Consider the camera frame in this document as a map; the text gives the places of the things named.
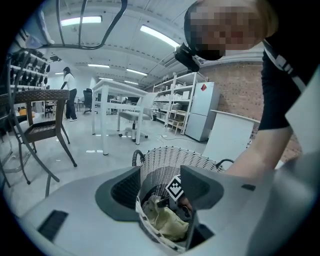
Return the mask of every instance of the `ceiling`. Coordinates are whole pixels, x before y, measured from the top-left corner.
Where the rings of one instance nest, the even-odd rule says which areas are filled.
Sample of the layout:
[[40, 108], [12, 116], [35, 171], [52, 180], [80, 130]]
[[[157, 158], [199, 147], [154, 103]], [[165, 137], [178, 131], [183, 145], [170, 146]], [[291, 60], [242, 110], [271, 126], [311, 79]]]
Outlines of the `ceiling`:
[[[195, 0], [128, 0], [128, 7], [110, 33], [105, 45], [97, 50], [53, 49], [52, 52], [66, 63], [96, 77], [111, 78], [138, 83], [146, 88], [173, 72], [181, 72], [186, 67], [174, 59], [174, 47], [152, 35], [140, 31], [142, 25], [155, 29], [177, 43], [185, 42], [184, 15]], [[82, 0], [60, 0], [60, 19], [80, 16]], [[102, 16], [102, 23], [82, 25], [81, 43], [97, 46], [102, 41], [109, 24], [121, 7], [120, 0], [88, 0], [84, 16]], [[51, 38], [61, 44], [56, 17], [56, 0], [47, 0], [43, 7], [45, 22]], [[78, 44], [79, 25], [62, 27], [66, 44]], [[240, 58], [261, 57], [258, 47]], [[232, 61], [227, 57], [225, 62]], [[88, 64], [109, 65], [110, 68], [89, 67]], [[215, 64], [203, 61], [202, 65]], [[127, 69], [146, 73], [147, 76], [127, 71]]]

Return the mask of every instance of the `beige cloth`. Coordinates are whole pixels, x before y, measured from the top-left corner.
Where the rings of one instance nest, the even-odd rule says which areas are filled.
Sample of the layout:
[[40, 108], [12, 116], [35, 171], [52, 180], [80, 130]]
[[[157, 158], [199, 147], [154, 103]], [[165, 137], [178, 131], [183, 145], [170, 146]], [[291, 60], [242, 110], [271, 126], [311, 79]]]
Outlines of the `beige cloth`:
[[168, 207], [159, 208], [157, 203], [161, 200], [158, 195], [152, 195], [144, 202], [142, 210], [151, 225], [171, 241], [183, 239], [188, 231], [189, 223], [182, 221]]

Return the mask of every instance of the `dark pants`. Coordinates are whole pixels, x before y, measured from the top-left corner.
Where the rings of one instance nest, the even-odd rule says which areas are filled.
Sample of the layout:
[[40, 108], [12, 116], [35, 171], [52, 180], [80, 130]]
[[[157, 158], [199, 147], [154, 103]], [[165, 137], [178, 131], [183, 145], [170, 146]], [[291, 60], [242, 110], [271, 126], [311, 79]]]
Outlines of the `dark pants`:
[[65, 110], [65, 117], [67, 119], [77, 119], [76, 116], [76, 109], [75, 109], [75, 97], [77, 95], [77, 89], [73, 89], [69, 91], [69, 99], [66, 101], [66, 110]]

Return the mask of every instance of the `gray plastic panel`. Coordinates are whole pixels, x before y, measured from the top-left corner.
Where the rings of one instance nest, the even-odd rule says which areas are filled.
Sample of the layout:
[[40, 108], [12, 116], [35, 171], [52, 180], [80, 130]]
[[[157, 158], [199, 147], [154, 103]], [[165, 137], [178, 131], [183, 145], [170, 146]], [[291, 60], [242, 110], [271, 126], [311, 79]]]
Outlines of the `gray plastic panel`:
[[115, 221], [137, 222], [136, 198], [140, 190], [140, 167], [109, 179], [99, 186], [95, 201], [99, 208]]

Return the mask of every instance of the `floor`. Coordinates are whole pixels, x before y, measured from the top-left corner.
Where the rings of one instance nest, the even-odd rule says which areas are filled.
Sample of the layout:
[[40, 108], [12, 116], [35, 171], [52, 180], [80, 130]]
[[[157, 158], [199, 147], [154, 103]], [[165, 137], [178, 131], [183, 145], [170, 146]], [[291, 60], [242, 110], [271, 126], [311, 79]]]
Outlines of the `floor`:
[[[160, 121], [145, 121], [142, 131], [148, 134], [148, 138], [141, 137], [140, 145], [136, 145], [131, 141], [130, 137], [118, 136], [118, 132], [116, 131], [118, 117], [117, 115], [108, 115], [109, 155], [103, 155], [101, 137], [99, 136], [99, 115], [95, 119], [96, 135], [91, 134], [91, 113], [83, 114], [82, 112], [77, 112], [77, 117], [78, 121], [75, 122], [63, 121], [71, 142], [68, 147], [77, 163], [77, 167], [73, 166], [56, 137], [42, 140], [35, 144], [38, 157], [60, 179], [60, 182], [51, 179], [50, 193], [74, 180], [131, 166], [133, 152], [137, 149], [146, 153], [148, 150], [158, 147], [175, 146], [202, 154], [206, 146], [205, 143], [199, 143], [185, 135], [177, 134], [175, 136], [174, 130], [170, 131], [164, 128], [164, 123]], [[121, 129], [130, 126], [129, 121], [121, 119]], [[10, 134], [10, 140], [13, 147], [13, 158], [5, 164], [5, 169], [20, 165], [18, 143], [13, 134]], [[0, 145], [0, 157], [3, 159], [4, 155], [9, 151], [7, 136], [4, 137], [3, 143], [0, 142]], [[23, 147], [23, 152], [26, 154], [28, 150], [26, 146], [23, 145]], [[27, 185], [21, 171], [8, 173], [6, 176], [11, 184], [11, 188], [5, 186], [3, 191], [12, 212], [19, 217], [44, 199], [47, 182], [47, 173], [32, 156], [27, 161], [24, 169], [31, 184]]]

